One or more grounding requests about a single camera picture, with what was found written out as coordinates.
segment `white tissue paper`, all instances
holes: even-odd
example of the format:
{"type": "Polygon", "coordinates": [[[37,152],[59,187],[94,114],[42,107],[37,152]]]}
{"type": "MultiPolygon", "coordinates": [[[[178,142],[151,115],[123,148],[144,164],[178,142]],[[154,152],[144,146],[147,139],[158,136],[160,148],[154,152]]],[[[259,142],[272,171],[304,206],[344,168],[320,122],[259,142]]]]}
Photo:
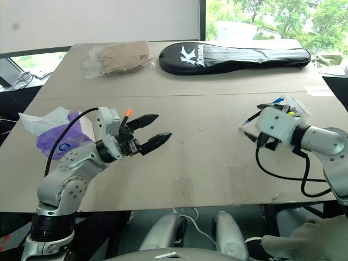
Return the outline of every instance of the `white tissue paper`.
{"type": "Polygon", "coordinates": [[[59,106],[57,109],[46,114],[44,117],[37,117],[23,113],[19,113],[19,116],[23,122],[24,128],[35,136],[39,136],[49,129],[68,124],[69,119],[67,116],[69,113],[70,110],[59,106]]]}

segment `whiteboard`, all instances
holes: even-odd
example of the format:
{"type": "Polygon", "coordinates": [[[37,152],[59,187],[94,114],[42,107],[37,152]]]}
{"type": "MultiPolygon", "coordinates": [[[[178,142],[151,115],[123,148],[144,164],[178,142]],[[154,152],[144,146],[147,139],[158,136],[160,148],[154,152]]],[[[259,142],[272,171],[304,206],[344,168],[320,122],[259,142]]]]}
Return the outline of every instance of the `whiteboard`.
{"type": "Polygon", "coordinates": [[[0,0],[0,52],[199,39],[199,0],[0,0]]]}

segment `beige cloth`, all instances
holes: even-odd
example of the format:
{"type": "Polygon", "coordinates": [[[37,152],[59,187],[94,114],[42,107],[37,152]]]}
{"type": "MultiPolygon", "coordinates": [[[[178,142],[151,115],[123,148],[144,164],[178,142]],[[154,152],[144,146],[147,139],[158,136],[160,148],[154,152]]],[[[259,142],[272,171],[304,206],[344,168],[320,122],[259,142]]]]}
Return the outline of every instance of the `beige cloth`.
{"type": "Polygon", "coordinates": [[[103,48],[97,58],[102,62],[101,75],[137,71],[152,59],[147,41],[120,42],[103,48]]]}

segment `orange tip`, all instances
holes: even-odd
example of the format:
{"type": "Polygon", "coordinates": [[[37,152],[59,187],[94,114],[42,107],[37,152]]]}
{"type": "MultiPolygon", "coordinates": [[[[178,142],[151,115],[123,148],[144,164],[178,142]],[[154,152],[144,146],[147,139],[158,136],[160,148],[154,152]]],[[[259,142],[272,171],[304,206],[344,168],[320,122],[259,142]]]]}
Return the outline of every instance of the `orange tip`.
{"type": "Polygon", "coordinates": [[[132,109],[128,109],[126,112],[126,117],[130,117],[130,115],[132,114],[133,110],[132,109]]]}

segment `paper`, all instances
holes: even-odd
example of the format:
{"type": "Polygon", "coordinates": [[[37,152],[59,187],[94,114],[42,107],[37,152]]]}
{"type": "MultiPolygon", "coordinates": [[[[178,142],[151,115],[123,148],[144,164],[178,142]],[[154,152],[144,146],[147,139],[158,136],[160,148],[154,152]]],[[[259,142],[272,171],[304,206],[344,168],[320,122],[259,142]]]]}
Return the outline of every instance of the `paper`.
{"type": "Polygon", "coordinates": [[[304,89],[312,96],[334,96],[333,92],[327,85],[309,85],[304,86],[304,89]]]}
{"type": "Polygon", "coordinates": [[[49,129],[68,124],[69,119],[67,116],[69,113],[70,110],[59,106],[57,109],[53,110],[43,117],[37,117],[23,113],[19,113],[19,116],[23,122],[24,128],[35,136],[39,136],[49,129]]]}

